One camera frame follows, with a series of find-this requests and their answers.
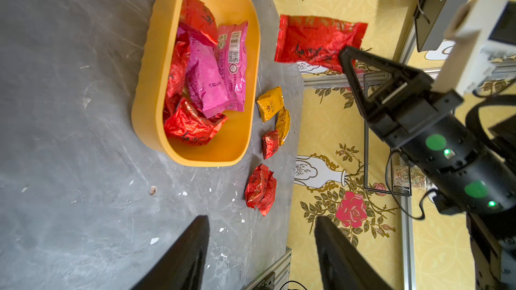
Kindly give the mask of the small red tea bag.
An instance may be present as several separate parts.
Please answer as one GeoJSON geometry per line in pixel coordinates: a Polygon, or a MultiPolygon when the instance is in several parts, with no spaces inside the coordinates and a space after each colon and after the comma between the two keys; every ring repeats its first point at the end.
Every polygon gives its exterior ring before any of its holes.
{"type": "Polygon", "coordinates": [[[271,158],[280,147],[280,136],[277,130],[266,133],[262,137],[262,153],[263,159],[271,158]]]}

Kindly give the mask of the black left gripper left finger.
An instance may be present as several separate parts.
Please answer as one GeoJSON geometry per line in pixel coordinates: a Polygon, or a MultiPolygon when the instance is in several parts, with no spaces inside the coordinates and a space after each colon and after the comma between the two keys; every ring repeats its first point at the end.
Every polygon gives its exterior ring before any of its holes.
{"type": "Polygon", "coordinates": [[[208,216],[197,216],[133,289],[201,289],[208,253],[208,216]]]}

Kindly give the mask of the small yellow tea bag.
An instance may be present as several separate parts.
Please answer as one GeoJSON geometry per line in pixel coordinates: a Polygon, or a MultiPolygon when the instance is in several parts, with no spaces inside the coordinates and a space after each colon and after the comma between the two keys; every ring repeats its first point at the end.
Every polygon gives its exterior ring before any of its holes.
{"type": "Polygon", "coordinates": [[[260,97],[256,104],[259,108],[263,123],[271,120],[282,108],[284,108],[284,96],[280,86],[270,89],[260,97]]]}

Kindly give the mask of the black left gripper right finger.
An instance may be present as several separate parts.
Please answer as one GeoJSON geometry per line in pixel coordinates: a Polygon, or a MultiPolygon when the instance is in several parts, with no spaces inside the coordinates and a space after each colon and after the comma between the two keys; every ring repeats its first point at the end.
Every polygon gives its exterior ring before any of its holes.
{"type": "Polygon", "coordinates": [[[391,288],[328,217],[316,219],[314,237],[324,289],[391,288]]]}

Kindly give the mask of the large yellow tea bag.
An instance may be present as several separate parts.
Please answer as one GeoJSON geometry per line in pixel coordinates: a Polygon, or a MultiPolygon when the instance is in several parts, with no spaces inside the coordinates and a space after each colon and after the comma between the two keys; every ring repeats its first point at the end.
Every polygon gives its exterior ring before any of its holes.
{"type": "Polygon", "coordinates": [[[278,112],[278,120],[275,125],[275,130],[278,132],[279,145],[282,146],[286,142],[286,138],[290,132],[291,116],[290,112],[283,107],[278,112]]]}

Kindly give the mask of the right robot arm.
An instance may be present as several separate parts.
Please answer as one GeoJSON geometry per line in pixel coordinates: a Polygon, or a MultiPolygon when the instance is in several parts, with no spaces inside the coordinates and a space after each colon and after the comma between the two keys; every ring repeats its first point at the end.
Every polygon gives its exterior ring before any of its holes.
{"type": "Polygon", "coordinates": [[[361,116],[381,141],[436,186],[439,213],[464,213],[477,289],[515,288],[515,149],[489,140],[473,109],[466,123],[454,110],[463,98],[432,89],[424,71],[348,46],[339,62],[361,116]]]}

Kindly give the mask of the long red tea bag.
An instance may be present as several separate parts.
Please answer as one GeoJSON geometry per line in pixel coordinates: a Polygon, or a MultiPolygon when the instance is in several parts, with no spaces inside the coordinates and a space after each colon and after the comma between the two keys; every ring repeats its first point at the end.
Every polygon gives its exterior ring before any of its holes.
{"type": "Polygon", "coordinates": [[[367,23],[317,16],[281,15],[275,62],[305,62],[342,73],[339,53],[350,46],[361,48],[367,23]]]}

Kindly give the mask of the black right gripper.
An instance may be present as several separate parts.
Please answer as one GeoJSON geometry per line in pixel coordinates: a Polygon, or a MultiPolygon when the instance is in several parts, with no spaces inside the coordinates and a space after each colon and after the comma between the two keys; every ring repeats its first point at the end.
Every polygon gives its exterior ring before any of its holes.
{"type": "Polygon", "coordinates": [[[515,170],[452,114],[463,102],[457,93],[433,92],[421,85],[421,71],[351,46],[339,61],[368,127],[436,186],[431,194],[439,213],[515,209],[515,170]],[[379,71],[359,74],[353,61],[379,71]]]}

